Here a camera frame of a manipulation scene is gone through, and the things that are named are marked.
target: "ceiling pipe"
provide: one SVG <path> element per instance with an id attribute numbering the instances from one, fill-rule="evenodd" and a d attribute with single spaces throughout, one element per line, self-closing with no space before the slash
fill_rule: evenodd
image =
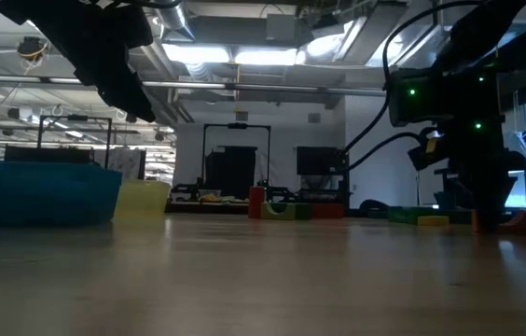
<path id="1" fill-rule="evenodd" d="M 168 5 L 175 2 L 175 0 L 156 0 L 155 2 Z M 187 11 L 182 2 L 179 2 L 178 5 L 171 8 L 158 9 L 157 12 L 160 22 L 167 30 L 175 31 L 192 41 L 195 40 L 195 36 L 192 34 L 190 28 L 188 28 Z"/>
<path id="2" fill-rule="evenodd" d="M 30 84 L 22 87 L 41 88 L 46 85 L 56 85 L 65 90 L 68 87 L 83 87 L 76 78 L 59 77 L 34 77 L 34 76 L 9 76 L 0 75 L 0 85 L 12 83 Z M 371 88 L 337 88 L 337 87 L 313 87 L 297 85 L 275 85 L 275 84 L 250 84 L 250 83 L 202 83 L 186 81 L 143 81 L 147 88 L 174 88 L 174 89 L 201 89 L 201 90 L 230 90 L 230 91 L 282 91 L 295 93 L 314 94 L 345 94 L 353 96 L 383 96 L 385 92 L 381 89 Z"/>

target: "black monitor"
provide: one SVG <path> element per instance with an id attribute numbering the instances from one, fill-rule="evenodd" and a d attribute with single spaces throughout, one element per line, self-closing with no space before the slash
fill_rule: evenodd
<path id="1" fill-rule="evenodd" d="M 334 175 L 340 150 L 335 147 L 298 147 L 298 175 Z"/>

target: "green block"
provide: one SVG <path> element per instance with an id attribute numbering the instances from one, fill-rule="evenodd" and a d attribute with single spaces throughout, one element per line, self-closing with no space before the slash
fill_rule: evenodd
<path id="1" fill-rule="evenodd" d="M 296 203 L 296 220 L 310 220 L 312 219 L 312 204 Z"/>
<path id="2" fill-rule="evenodd" d="M 275 205 L 281 203 L 262 203 L 261 204 L 261 219 L 273 220 L 294 220 L 296 219 L 297 208 L 295 204 L 284 203 L 282 205 Z"/>
<path id="3" fill-rule="evenodd" d="M 435 212 L 433 208 L 426 207 L 390 206 L 387 210 L 387 218 L 392 223 L 416 225 L 419 217 L 432 216 Z"/>

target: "yellow box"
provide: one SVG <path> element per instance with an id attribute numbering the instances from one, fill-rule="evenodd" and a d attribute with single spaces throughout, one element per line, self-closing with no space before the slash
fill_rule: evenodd
<path id="1" fill-rule="evenodd" d="M 128 180 L 122 182 L 114 220 L 163 217 L 170 195 L 170 185 L 159 181 Z"/>

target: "white wall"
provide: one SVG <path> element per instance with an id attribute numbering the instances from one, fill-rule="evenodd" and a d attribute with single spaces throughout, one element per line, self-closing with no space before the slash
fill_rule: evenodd
<path id="1" fill-rule="evenodd" d="M 201 176 L 202 125 L 183 124 L 176 129 L 176 167 L 173 182 L 195 183 Z M 220 146 L 257 147 L 256 176 L 267 173 L 267 130 L 207 130 L 206 155 Z M 297 175 L 297 147 L 340 147 L 337 130 L 329 125 L 272 126 L 270 183 L 273 186 L 300 188 Z"/>
<path id="2" fill-rule="evenodd" d="M 384 97 L 346 97 L 345 134 L 347 142 L 355 138 L 377 115 Z M 375 128 L 350 151 L 350 162 L 355 162 L 379 142 L 402 132 L 418 133 L 428 123 L 394 128 L 385 113 Z M 417 173 L 408 158 L 408 151 L 417 146 L 413 139 L 403 138 L 383 147 L 367 161 L 351 171 L 350 207 L 358 208 L 364 200 L 373 199 L 389 205 L 411 206 L 417 204 Z M 434 192 L 441 191 L 441 177 L 435 169 L 447 165 L 445 161 L 434 164 L 420 174 L 421 204 L 436 203 Z"/>

